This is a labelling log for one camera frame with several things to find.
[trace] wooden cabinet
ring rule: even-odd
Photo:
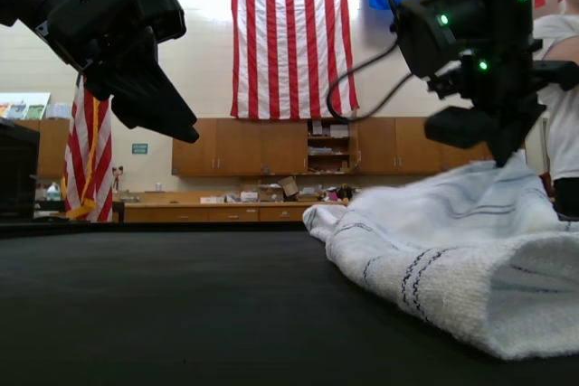
[[[260,208],[260,221],[302,221],[304,207],[263,207]]]
[[[302,174],[308,171],[308,123],[261,123],[261,173]]]
[[[424,120],[396,119],[396,170],[400,174],[436,174],[442,169],[441,146],[424,135]]]
[[[396,125],[394,118],[369,118],[358,124],[358,170],[360,174],[396,172]]]
[[[162,222],[203,222],[209,221],[209,209],[201,207],[155,207],[125,209],[125,222],[162,223]]]
[[[489,149],[484,144],[478,144],[469,149],[460,149],[454,146],[441,145],[441,152],[442,169],[445,171],[467,165],[470,162],[489,160],[492,158]]]
[[[259,221],[256,207],[220,207],[209,209],[209,221]]]
[[[260,203],[244,205],[197,205],[197,206],[164,206],[125,208],[127,223],[185,223],[185,222],[237,222],[237,221],[302,221],[304,211],[311,204],[285,205]]]
[[[199,133],[195,143],[173,140],[174,175],[210,175],[216,172],[217,119],[200,118],[195,129]]]
[[[350,124],[348,126],[348,133],[350,135],[348,139],[348,153],[350,154],[348,172],[350,174],[358,174],[360,172],[358,166],[360,162],[360,144],[358,141],[360,130],[358,124]]]
[[[216,166],[220,175],[261,173],[259,122],[217,119]]]
[[[23,119],[21,121],[14,122],[17,126],[30,128],[34,131],[40,131],[40,121],[32,119]]]
[[[39,178],[62,178],[64,151],[69,139],[69,119],[44,119],[40,121],[38,149]]]

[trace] person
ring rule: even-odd
[[[565,0],[561,14],[535,20],[533,33],[543,40],[536,59],[579,64],[579,0]],[[549,111],[547,152],[555,209],[579,218],[579,87],[565,92],[552,84],[539,91],[539,99]]]

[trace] drawer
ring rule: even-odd
[[[205,208],[126,208],[126,222],[209,221]]]
[[[261,207],[260,221],[302,221],[301,216],[309,207]]]
[[[209,221],[258,221],[255,207],[215,207],[209,210]]]

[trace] white towel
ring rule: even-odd
[[[515,156],[304,213],[360,287],[502,359],[579,351],[578,223]]]

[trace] small american flag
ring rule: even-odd
[[[64,154],[62,192],[66,216],[111,221],[112,144],[108,101],[97,101],[77,79],[69,141]]]
[[[232,0],[232,10],[232,116],[329,117],[329,85],[352,67],[347,0]],[[333,98],[338,113],[351,114],[354,80]]]

